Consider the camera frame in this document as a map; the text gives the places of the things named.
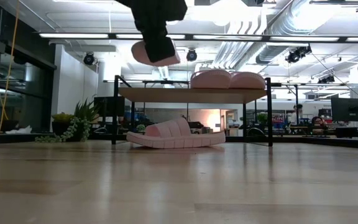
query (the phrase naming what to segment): ceiling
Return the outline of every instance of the ceiling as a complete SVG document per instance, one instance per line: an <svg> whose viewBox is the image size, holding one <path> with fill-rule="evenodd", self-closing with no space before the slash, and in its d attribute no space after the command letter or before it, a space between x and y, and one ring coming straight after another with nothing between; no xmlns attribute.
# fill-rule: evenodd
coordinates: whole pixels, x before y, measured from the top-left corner
<svg viewBox="0 0 358 224"><path fill-rule="evenodd" d="M17 0L0 0L0 5L13 13ZM275 8L267 9L267 20L289 2L289 0L276 0ZM53 0L21 0L20 19L40 32L138 32L135 29L134 19L130 9L114 3L78 3L78 2L55 2ZM169 33L191 33L191 34L223 34L229 29L229 25L217 26L215 17L227 15L227 10L214 12L213 15L203 15L207 6L192 6L192 1L187 0L189 10L185 20L175 25L168 25ZM358 35L358 13L357 7L341 7L327 22L317 28L313 35ZM244 13L248 8L233 9L229 12L232 19L242 18L249 13ZM155 67L142 65L133 59L131 47L135 41L129 40L72 40L67 47L86 45L113 45L122 57L122 73L124 75L150 74ZM208 41L175 41L182 63L170 66L170 70L194 71L197 63L211 62L219 52L222 42ZM185 60L187 50L196 49L198 60L187 62ZM346 78L349 67L355 63L346 63L358 57L358 44L312 44L314 55L294 63L288 68L284 61L284 55L276 57L270 65L249 65L264 75L275 77L275 82L286 82L304 80L307 82L313 75L323 72L326 68L333 68L337 75Z"/></svg>

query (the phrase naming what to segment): wooden shelf board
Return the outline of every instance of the wooden shelf board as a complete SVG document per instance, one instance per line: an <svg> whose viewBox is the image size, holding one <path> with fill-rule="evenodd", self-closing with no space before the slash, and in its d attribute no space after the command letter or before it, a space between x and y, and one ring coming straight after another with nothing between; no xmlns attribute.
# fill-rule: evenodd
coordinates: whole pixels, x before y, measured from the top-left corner
<svg viewBox="0 0 358 224"><path fill-rule="evenodd" d="M266 90L251 89L120 88L118 93L148 103L249 103L266 96Z"/></svg>

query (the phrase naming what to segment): desk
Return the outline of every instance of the desk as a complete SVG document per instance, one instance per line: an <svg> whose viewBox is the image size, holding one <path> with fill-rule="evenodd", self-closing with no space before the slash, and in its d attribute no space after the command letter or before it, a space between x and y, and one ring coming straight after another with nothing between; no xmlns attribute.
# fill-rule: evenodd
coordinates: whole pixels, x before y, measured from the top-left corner
<svg viewBox="0 0 358 224"><path fill-rule="evenodd" d="M337 138L353 138L358 137L358 128L354 127L341 127L335 129Z"/></svg>

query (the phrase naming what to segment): white wall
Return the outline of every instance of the white wall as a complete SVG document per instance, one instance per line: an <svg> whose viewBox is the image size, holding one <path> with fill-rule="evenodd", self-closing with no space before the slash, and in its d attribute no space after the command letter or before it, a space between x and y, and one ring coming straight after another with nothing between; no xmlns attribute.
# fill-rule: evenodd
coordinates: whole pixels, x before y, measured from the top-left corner
<svg viewBox="0 0 358 224"><path fill-rule="evenodd" d="M68 54L62 45L56 45L55 65L52 114L73 114L79 101L93 100L98 88L98 74Z"/></svg>

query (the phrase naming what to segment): window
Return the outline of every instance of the window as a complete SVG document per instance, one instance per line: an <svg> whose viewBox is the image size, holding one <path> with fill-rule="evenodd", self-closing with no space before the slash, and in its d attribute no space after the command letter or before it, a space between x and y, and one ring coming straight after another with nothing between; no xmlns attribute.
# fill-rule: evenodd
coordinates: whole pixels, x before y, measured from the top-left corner
<svg viewBox="0 0 358 224"><path fill-rule="evenodd" d="M2 94L2 101L4 99L5 90L0 88ZM43 118L45 110L45 100L34 96L28 96L13 91L7 92L5 111L9 120L18 121L20 128L25 128L28 125L34 131L46 130L43 126ZM2 105L0 101L0 120L2 113Z"/></svg>
<svg viewBox="0 0 358 224"><path fill-rule="evenodd" d="M1 55L0 85L2 86L6 85L7 82L10 61L11 56L9 54ZM48 96L52 89L52 82L52 75L45 70L18 57L13 58L9 88L15 88L30 94Z"/></svg>

